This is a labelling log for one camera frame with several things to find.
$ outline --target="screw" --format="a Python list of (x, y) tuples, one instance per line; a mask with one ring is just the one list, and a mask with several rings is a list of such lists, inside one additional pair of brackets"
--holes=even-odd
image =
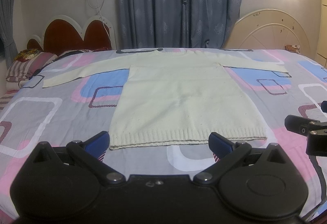
[(120, 181), (123, 179), (123, 175), (118, 172), (111, 172), (107, 174), (107, 179), (110, 181)]
[(196, 177), (201, 181), (208, 181), (212, 179), (212, 175), (208, 172), (200, 172), (196, 175)]
[(151, 182), (151, 181), (148, 181), (145, 185), (148, 186), (148, 187), (153, 187), (154, 186), (154, 183)]

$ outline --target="pillow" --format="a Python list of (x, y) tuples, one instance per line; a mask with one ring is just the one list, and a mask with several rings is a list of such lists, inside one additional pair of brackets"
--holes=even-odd
[(108, 47), (102, 47), (102, 48), (99, 48), (99, 49), (93, 50), (93, 52), (107, 51), (107, 50), (110, 50), (110, 49), (109, 49)]
[(79, 54), (79, 53), (86, 53), (86, 52), (92, 52), (91, 50), (66, 50), (63, 53), (61, 53), (58, 57), (61, 57), (63, 55), (65, 55), (65, 57), (70, 55), (74, 55), (74, 54)]
[(7, 91), (18, 91), (22, 89), (22, 87), (28, 82), (28, 80), (20, 81), (20, 82), (8, 82), (6, 81), (6, 89)]
[(6, 80), (8, 82), (28, 80), (37, 69), (52, 63), (55, 58), (57, 55), (41, 52), (26, 62), (14, 61), (7, 71)]
[(299, 45), (285, 45), (285, 50), (300, 54), (300, 46)]

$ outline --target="patterned bedsheet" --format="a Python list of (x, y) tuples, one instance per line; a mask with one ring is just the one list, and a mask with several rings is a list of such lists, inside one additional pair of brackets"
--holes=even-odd
[[(288, 69), (289, 74), (226, 68), (251, 98), (267, 124), (268, 140), (252, 141), (250, 144), (266, 147), (271, 142), (278, 142), (283, 147), (309, 187), (309, 198), (302, 212), (302, 215), (307, 214), (326, 197), (327, 159), (309, 158), (305, 154), (306, 138), (288, 132), (284, 119), (293, 114), (326, 121), (327, 114), (322, 113), (319, 104), (327, 100), (327, 70), (304, 56), (284, 50), (201, 51), (275, 62)], [(108, 59), (110, 62), (110, 58), (122, 55), (132, 54), (121, 51), (82, 53), (56, 61), (31, 79), (2, 110), (0, 220), (3, 223), (7, 224), (10, 218), (17, 217), (9, 197), (10, 184), (37, 142), (49, 141), (52, 146), (65, 146), (72, 140), (84, 141), (100, 131), (108, 130), (129, 71), (96, 74), (42, 89), (43, 79), (100, 60)], [(130, 174), (189, 174), (193, 177), (217, 161), (207, 145), (108, 150), (101, 159), (127, 178)]]

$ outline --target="knit sweater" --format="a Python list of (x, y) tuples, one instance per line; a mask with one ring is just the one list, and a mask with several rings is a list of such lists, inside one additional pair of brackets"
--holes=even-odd
[(154, 51), (96, 62), (45, 80), (44, 87), (130, 69), (109, 127), (110, 149), (204, 144), (211, 132), (232, 141), (266, 139), (262, 116), (223, 66), (287, 72), (220, 53)]
[(175, 67), (185, 66), (203, 67), (208, 65), (220, 65), (233, 68), (259, 69), (266, 71), (284, 72), (287, 70), (279, 65), (270, 62), (258, 62), (244, 58), (234, 57), (223, 53), (210, 53), (202, 51), (186, 52), (144, 52), (125, 55), (109, 60), (99, 61), (85, 65), (78, 69), (57, 75), (43, 82), (43, 87), (58, 86), (63, 83), (73, 81), (78, 78), (88, 77), (90, 75), (115, 71), (120, 69), (129, 69), (130, 66), (148, 66), (148, 67)]

